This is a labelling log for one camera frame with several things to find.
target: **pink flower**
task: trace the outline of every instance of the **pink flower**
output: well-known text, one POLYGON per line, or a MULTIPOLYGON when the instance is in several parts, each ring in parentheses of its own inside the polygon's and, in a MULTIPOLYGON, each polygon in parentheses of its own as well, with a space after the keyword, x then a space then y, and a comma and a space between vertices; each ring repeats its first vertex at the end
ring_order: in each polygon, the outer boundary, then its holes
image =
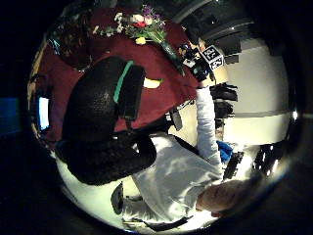
POLYGON ((145 20, 145 18, 141 15, 133 15, 131 20, 134 23, 138 23, 138 22, 143 22, 145 20))
POLYGON ((133 25, 136 27, 145 27, 146 26, 145 22, 138 22, 138 23, 134 23, 133 25))
POLYGON ((152 24, 153 21, 154 21, 154 20, 153 20, 151 17, 145 17, 145 24, 146 24, 146 25, 152 24))

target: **flower bouquet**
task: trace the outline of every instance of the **flower bouquet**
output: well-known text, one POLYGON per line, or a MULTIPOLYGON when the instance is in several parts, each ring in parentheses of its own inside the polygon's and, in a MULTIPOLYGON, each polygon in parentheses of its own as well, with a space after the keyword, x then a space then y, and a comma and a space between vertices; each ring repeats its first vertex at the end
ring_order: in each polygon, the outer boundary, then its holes
POLYGON ((111 37, 116 33, 123 32, 130 38, 134 38, 138 45, 144 45, 147 41, 153 41, 161 46, 176 69, 182 75, 185 75, 182 59, 177 55, 171 45, 166 42, 165 21, 161 19, 159 14, 155 13, 152 7, 143 5, 139 14, 131 16, 124 17, 122 13, 117 13, 114 21, 117 22, 117 28, 108 26, 101 30, 96 26, 93 33, 111 37))

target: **white shirt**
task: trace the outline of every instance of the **white shirt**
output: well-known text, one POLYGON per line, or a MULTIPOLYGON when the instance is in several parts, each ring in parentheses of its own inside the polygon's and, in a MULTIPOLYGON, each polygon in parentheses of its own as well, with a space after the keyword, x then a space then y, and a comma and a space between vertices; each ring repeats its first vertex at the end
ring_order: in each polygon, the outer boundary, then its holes
POLYGON ((152 135, 156 160, 132 177, 143 201, 125 199, 123 218, 148 223, 171 223, 196 211, 198 195, 222 178, 222 163, 215 137, 214 104, 209 87, 197 90, 197 148, 200 155, 183 148, 174 136, 152 135))

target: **yellow object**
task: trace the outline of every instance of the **yellow object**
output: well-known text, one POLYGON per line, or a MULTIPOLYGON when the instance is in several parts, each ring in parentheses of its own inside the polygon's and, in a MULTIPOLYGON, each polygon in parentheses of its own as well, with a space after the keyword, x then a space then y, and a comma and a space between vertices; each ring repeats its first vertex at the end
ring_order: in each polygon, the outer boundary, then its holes
POLYGON ((145 37, 138 37, 136 39, 136 44, 138 44, 138 45, 145 45, 146 44, 146 38, 145 37))
POLYGON ((158 88, 160 86, 160 84, 163 83, 163 79, 155 79, 155 80, 152 80, 152 79, 149 79, 149 78, 146 78, 145 77, 145 80, 144 80, 144 87, 146 88, 158 88))

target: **red tablecloth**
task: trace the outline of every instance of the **red tablecloth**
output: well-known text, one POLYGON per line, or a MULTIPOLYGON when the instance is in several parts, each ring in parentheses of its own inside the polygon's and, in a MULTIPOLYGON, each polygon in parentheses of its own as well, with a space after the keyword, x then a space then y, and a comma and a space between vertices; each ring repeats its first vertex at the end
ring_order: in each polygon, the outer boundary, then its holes
MULTIPOLYGON (((98 9, 93 13, 91 28, 96 25, 105 28, 115 26, 113 18, 120 9, 98 9)), ((188 42, 182 27, 167 21, 167 42, 174 49, 182 43, 188 42)), ((187 68, 186 76, 180 75, 172 63, 167 59, 161 48, 154 43, 136 45, 134 39, 129 39, 123 34, 112 37, 92 35, 90 52, 94 63, 109 56, 119 56, 124 60, 132 60, 135 65, 145 68, 148 78, 163 78, 164 83, 157 89, 143 88, 142 101, 138 118, 133 122, 133 127, 138 128, 162 117, 173 107, 186 100, 194 99, 197 82, 187 68)), ((78 79, 83 75, 54 54, 48 46, 43 54, 39 73, 47 76, 47 86, 52 87, 49 121, 51 128, 46 133, 46 138, 58 141, 62 137, 63 118, 67 109, 70 92, 78 79)), ((120 119, 116 124, 116 131, 125 129, 125 123, 120 119)))

